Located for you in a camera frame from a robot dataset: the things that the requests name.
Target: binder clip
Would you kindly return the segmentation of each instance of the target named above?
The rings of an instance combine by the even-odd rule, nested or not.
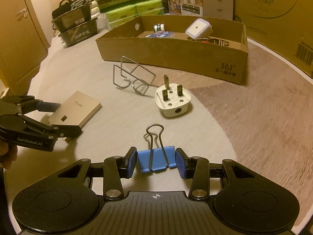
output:
[[[149,129],[153,126],[161,127],[159,136],[155,132],[150,132]],[[138,161],[140,166],[140,172],[149,172],[166,169],[166,167],[175,168],[175,147],[163,147],[161,134],[164,131],[164,127],[160,124],[149,125],[146,129],[146,134],[143,138],[148,142],[148,149],[138,151]],[[156,149],[153,149],[153,135]],[[161,147],[158,146],[157,139],[159,138]]]
[[[134,64],[135,64],[135,67],[134,67],[131,71],[125,70],[125,69],[123,68],[123,60],[128,60],[128,61],[134,63]],[[118,84],[115,82],[115,68],[116,68],[116,67],[120,69],[120,76],[122,76],[125,80],[127,80],[128,83],[127,83],[126,86],[118,85]],[[142,69],[144,69],[145,71],[147,71],[149,74],[152,75],[152,80],[151,80],[150,83],[148,83],[148,82],[146,82],[145,80],[143,80],[143,79],[141,79],[141,78],[139,78],[139,77],[137,77],[137,76],[134,75],[134,71],[135,71],[137,68],[142,68]],[[132,77],[135,78],[135,80],[133,81],[133,83],[131,83],[130,79],[129,79],[127,76],[123,75],[123,72],[125,72],[125,73],[127,73],[128,75],[130,75],[130,76],[132,76]],[[121,65],[120,65],[120,66],[118,66],[117,64],[114,64],[114,65],[113,65],[113,84],[116,85],[116,86],[118,86],[118,87],[121,88],[121,89],[125,89],[125,88],[129,87],[130,85],[132,85],[132,87],[133,87],[133,89],[135,90],[135,92],[138,93],[138,94],[140,94],[140,95],[142,95],[142,96],[144,96],[145,93],[148,91],[149,87],[152,85],[152,83],[153,83],[153,81],[155,80],[155,78],[156,78],[156,74],[155,74],[155,73],[153,73],[152,71],[150,71],[150,70],[148,70],[147,68],[143,67],[143,66],[140,65],[139,63],[137,63],[137,62],[135,62],[134,60],[131,60],[131,59],[125,57],[125,56],[121,56]],[[142,86],[142,85],[145,85],[145,86],[146,86],[145,90],[144,90],[142,93],[137,90],[138,87],[137,87],[137,88],[135,87],[135,82],[136,82],[136,81],[140,81],[140,82],[142,83],[142,84],[139,85],[139,86]]]

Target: bag handle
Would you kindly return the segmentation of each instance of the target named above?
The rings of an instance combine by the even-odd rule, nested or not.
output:
[[[60,1],[60,5],[59,5],[59,7],[61,7],[61,6],[62,6],[62,3],[63,3],[64,1],[68,1],[70,4],[73,2],[72,0],[62,0],[62,1]]]

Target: white plug adapter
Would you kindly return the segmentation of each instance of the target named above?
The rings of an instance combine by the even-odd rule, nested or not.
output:
[[[164,75],[164,85],[156,90],[156,104],[162,114],[173,118],[187,112],[191,95],[182,85],[169,84],[168,77]]]

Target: blue binder clip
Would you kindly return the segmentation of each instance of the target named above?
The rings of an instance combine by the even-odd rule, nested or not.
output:
[[[155,132],[149,132],[149,129],[153,126],[159,126],[162,128],[159,133],[159,137]],[[163,131],[164,127],[160,124],[152,124],[147,127],[146,129],[147,133],[143,136],[143,138],[148,142],[148,149],[137,152],[140,171],[142,173],[166,169],[166,167],[170,168],[176,167],[175,148],[174,146],[163,147],[161,139],[161,134]],[[153,135],[155,136],[154,142],[157,147],[156,149],[153,149]],[[160,141],[161,148],[158,146],[157,143],[158,138]]]

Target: barcode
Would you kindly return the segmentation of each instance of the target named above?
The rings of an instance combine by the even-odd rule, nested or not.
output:
[[[84,22],[84,21],[85,21],[85,20],[84,20],[84,18],[82,17],[81,19],[75,21],[75,24],[76,24],[76,25],[79,25],[79,24],[81,24],[81,23]]]
[[[311,66],[313,61],[313,51],[299,43],[295,57],[304,62],[306,65]]]

